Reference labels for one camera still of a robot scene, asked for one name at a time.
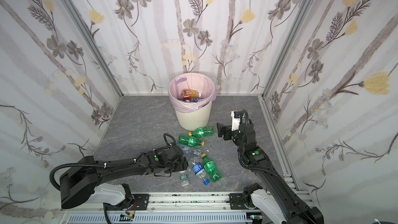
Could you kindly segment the soda water bottle blue cap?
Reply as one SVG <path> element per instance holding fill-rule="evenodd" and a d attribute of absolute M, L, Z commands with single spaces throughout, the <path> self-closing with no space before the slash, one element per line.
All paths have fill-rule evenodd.
<path fill-rule="evenodd" d="M 190 98 L 190 99 L 186 99 L 185 102 L 186 103 L 197 103 L 199 102 L 200 99 L 198 98 Z"/>

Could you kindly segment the orange red drink bottle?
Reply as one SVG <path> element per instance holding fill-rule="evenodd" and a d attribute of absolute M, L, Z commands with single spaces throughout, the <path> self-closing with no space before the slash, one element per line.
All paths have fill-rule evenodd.
<path fill-rule="evenodd" d="M 200 99 L 202 94 L 196 90 L 192 89 L 183 89 L 181 92 L 181 98 L 183 100 L 190 99 L 190 98 L 198 98 Z"/>

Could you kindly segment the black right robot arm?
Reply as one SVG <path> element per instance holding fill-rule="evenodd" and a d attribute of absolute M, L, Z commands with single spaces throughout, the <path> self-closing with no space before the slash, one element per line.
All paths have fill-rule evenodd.
<path fill-rule="evenodd" d="M 265 184 L 244 188 L 243 202 L 247 208 L 258 208 L 275 224 L 323 224 L 319 208 L 310 207 L 275 170 L 269 156 L 256 140 L 254 125 L 246 110 L 231 113 L 232 124 L 217 123 L 220 138 L 237 146 L 239 164 L 253 172 Z"/>

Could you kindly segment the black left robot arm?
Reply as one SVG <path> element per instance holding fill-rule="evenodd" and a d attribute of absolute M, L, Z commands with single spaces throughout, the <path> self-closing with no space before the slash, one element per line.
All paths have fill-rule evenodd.
<path fill-rule="evenodd" d="M 62 209 L 78 207 L 90 201 L 108 203 L 117 208 L 127 208 L 133 195 L 127 184 L 110 185 L 109 181 L 142 175 L 159 177 L 185 171 L 189 166 L 184 152 L 173 139 L 164 147 L 141 152 L 135 158 L 102 161 L 86 156 L 77 163 L 55 167 L 49 181 L 60 192 Z"/>

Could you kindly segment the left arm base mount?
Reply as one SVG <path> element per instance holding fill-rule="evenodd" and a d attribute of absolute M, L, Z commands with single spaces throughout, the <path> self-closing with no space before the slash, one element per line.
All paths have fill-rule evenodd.
<path fill-rule="evenodd" d="M 117 204 L 111 204 L 110 202 L 104 203 L 104 210 L 111 211 L 146 211 L 149 203 L 149 194 L 132 194 L 128 184 L 119 185 L 122 187 L 122 199 Z"/>

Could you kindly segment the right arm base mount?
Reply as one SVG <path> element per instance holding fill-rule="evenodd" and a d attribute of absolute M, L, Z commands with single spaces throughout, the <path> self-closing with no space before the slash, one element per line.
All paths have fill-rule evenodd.
<path fill-rule="evenodd" d="M 263 189 L 263 187 L 260 184 L 255 183 L 245 187 L 242 193 L 229 194 L 230 208 L 232 210 L 256 209 L 252 202 L 251 194 L 259 189 Z"/>

